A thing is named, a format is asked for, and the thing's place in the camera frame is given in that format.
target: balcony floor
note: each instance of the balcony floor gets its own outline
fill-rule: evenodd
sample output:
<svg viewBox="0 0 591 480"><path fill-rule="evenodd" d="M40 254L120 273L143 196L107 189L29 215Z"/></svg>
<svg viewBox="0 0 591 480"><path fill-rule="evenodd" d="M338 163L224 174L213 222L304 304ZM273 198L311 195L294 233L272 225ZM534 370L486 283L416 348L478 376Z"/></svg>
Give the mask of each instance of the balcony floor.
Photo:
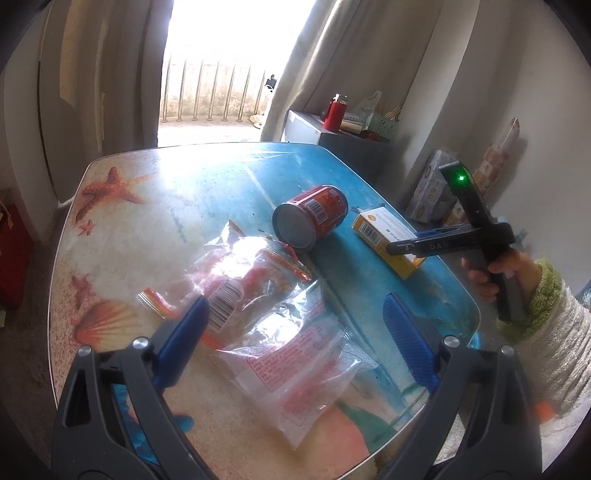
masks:
<svg viewBox="0 0 591 480"><path fill-rule="evenodd" d="M213 117L208 122L205 118L193 122L191 118L184 118L177 122L170 118L168 122L158 124L158 146L172 147L174 145L191 145L196 143L222 142L258 142L261 131L248 121L245 115L242 123L235 118L228 118L222 122L221 117Z"/></svg>

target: green basket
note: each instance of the green basket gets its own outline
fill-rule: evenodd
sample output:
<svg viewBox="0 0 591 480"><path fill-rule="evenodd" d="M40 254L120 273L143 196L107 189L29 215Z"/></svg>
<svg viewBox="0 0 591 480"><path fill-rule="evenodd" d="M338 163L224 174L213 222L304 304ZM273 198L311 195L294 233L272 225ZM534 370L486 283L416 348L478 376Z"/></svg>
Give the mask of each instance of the green basket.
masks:
<svg viewBox="0 0 591 480"><path fill-rule="evenodd" d="M374 134L378 134L380 137L391 139L394 134L394 127L396 126L395 120L390 120L384 116L372 113L367 119L367 130Z"/></svg>

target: barcode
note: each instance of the barcode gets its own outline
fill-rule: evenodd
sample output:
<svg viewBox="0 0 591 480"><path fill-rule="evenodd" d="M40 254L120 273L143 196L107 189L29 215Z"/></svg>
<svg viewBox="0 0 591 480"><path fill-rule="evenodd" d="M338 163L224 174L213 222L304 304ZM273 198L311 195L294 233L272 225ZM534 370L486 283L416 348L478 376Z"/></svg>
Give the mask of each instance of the barcode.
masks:
<svg viewBox="0 0 591 480"><path fill-rule="evenodd" d="M213 293L209 299L209 320L215 331L222 330L242 296L241 285L235 280L226 280Z"/></svg>
<svg viewBox="0 0 591 480"><path fill-rule="evenodd" d="M379 233L376 230L374 230L370 224L363 222L363 225L361 226L359 231L367 240L372 242L374 245L376 245L379 242Z"/></svg>
<svg viewBox="0 0 591 480"><path fill-rule="evenodd" d="M326 214L326 212L322 208L322 205L319 204L316 200L314 200L314 199L308 200L304 204L304 206L306 208L310 209L310 211L312 212L312 215L314 215L314 217L316 217L316 221L318 223L323 223L329 219L329 216Z"/></svg>

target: red box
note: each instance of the red box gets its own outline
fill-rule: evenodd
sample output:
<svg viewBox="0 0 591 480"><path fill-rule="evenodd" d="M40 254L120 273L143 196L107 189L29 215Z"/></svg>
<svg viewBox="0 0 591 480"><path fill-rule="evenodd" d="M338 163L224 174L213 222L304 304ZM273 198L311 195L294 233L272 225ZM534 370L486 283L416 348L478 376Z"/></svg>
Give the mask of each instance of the red box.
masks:
<svg viewBox="0 0 591 480"><path fill-rule="evenodd" d="M16 309L22 305L33 240L17 208L9 206L8 213L11 215L12 228L8 226L6 215L0 222L0 305L6 309Z"/></svg>

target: screw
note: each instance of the screw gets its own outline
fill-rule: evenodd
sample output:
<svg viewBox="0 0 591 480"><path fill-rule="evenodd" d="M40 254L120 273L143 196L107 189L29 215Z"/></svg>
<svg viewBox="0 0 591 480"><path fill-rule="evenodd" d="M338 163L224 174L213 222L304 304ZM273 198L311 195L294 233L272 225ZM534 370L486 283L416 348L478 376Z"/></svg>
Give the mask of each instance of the screw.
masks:
<svg viewBox="0 0 591 480"><path fill-rule="evenodd" d="M150 341L146 337L138 337L134 340L133 346L134 348L141 350L142 348L146 348L149 342Z"/></svg>
<svg viewBox="0 0 591 480"><path fill-rule="evenodd" d="M515 349L509 345L503 345L501 347L501 352L504 353L506 356L511 356L515 353Z"/></svg>
<svg viewBox="0 0 591 480"><path fill-rule="evenodd" d="M78 355L86 356L86 355L90 354L91 351L92 351L92 348L90 348L88 345L84 345L78 349Z"/></svg>
<svg viewBox="0 0 591 480"><path fill-rule="evenodd" d="M443 339L443 343L445 343L449 348L457 348L460 346L460 340L452 335L445 337Z"/></svg>

